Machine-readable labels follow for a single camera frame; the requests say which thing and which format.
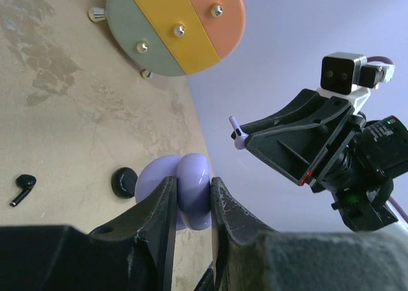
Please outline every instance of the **metal knob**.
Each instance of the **metal knob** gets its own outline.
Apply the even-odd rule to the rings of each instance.
[[[141,41],[136,45],[136,49],[139,53],[146,53],[149,49],[149,45],[145,41]]]
[[[220,4],[215,4],[211,8],[211,15],[213,17],[220,17],[224,13],[224,8]]]
[[[176,25],[173,32],[176,37],[181,38],[186,33],[186,29],[183,25]]]

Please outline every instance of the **cable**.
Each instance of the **cable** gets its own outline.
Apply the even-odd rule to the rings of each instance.
[[[391,203],[392,206],[398,211],[400,216],[408,223],[408,215],[407,213],[402,209],[402,207],[394,200],[392,197],[390,197],[389,202]]]
[[[359,111],[357,113],[357,115],[360,115],[361,117],[363,117],[367,121],[367,117],[365,116],[365,114],[362,111]]]
[[[394,62],[389,57],[381,57],[381,56],[367,57],[367,63],[371,63],[371,62],[382,62],[385,64],[394,65]]]

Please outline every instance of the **white earbud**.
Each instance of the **white earbud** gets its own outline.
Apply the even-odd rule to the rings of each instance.
[[[237,148],[238,150],[243,150],[245,149],[245,139],[247,139],[248,134],[244,133],[241,130],[240,125],[238,124],[237,120],[235,119],[234,116],[231,116],[229,118],[229,122],[232,125],[232,128],[234,129],[235,132],[235,139],[234,139],[234,145],[235,148]]]

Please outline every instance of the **lavender wall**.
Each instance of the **lavender wall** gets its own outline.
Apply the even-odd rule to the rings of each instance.
[[[387,55],[394,80],[376,90],[369,119],[394,114],[408,125],[408,0],[245,0],[238,48],[216,67],[189,77],[212,166],[232,194],[280,231],[344,231],[329,194],[297,187],[246,151],[234,149],[228,117],[240,123],[281,109],[319,85],[321,59],[336,51]],[[408,209],[408,174],[393,197]]]

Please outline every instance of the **green led light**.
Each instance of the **green led light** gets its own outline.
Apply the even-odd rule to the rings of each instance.
[[[357,204],[359,203],[360,198],[358,197],[358,195],[350,195],[348,200],[350,204]]]

